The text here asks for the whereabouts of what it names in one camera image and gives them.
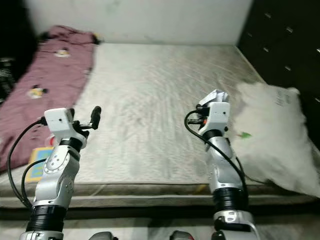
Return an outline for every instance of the black cable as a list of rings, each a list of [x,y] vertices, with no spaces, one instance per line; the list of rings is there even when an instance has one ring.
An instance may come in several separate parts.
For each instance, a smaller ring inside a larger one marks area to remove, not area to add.
[[[33,126],[37,125],[37,124],[41,124],[41,120],[35,121],[34,123],[30,124],[29,126],[26,127],[25,130],[23,130],[23,132],[18,136],[18,138],[15,140],[15,142],[13,143],[9,154],[8,154],[8,158],[6,161],[6,167],[7,167],[7,171],[8,171],[8,177],[9,177],[9,181],[10,181],[10,185],[13,189],[14,194],[16,195],[16,197],[22,202],[23,205],[25,205],[27,208],[29,208],[28,203],[26,202],[26,200],[21,196],[20,192],[18,191],[14,180],[12,178],[12,173],[11,173],[11,155],[15,149],[15,147],[17,146],[18,142],[20,141],[20,139],[26,134],[26,132],[31,129]]]
[[[246,185],[246,179],[245,179],[245,173],[243,170],[243,167],[239,161],[239,159],[237,159],[237,162],[239,163],[239,167],[241,168],[241,170],[239,170],[239,168],[231,161],[231,159],[223,152],[221,151],[217,146],[215,146],[214,144],[212,144],[212,142],[208,141],[207,139],[205,139],[203,136],[201,136],[200,134],[196,133],[195,131],[193,131],[189,125],[188,125],[188,117],[191,114],[199,114],[201,113],[201,111],[199,110],[193,110],[191,112],[189,112],[185,118],[184,118],[184,126],[185,128],[192,133],[193,135],[195,135],[196,137],[198,137],[199,139],[201,139],[202,141],[204,141],[206,144],[208,144],[210,147],[212,147],[214,150],[216,150],[222,157],[224,157],[224,159],[233,167],[233,169],[236,171],[236,173],[239,175],[241,183],[242,183],[242,188],[243,188],[243,193],[246,197],[246,202],[249,202],[249,194],[248,194],[248,188]]]
[[[25,179],[26,179],[26,175],[27,175],[29,169],[31,169],[34,165],[39,164],[39,163],[42,163],[42,162],[44,162],[45,160],[46,160],[46,158],[31,163],[29,166],[26,167],[26,169],[24,170],[23,175],[22,175],[22,179],[21,179],[21,193],[22,193],[22,197],[23,197],[25,203],[27,203],[27,204],[29,205],[29,207],[28,207],[29,209],[32,208],[32,204],[31,204],[31,202],[30,202],[29,199],[28,199],[28,196],[27,196],[27,193],[26,193],[26,189],[25,189]]]

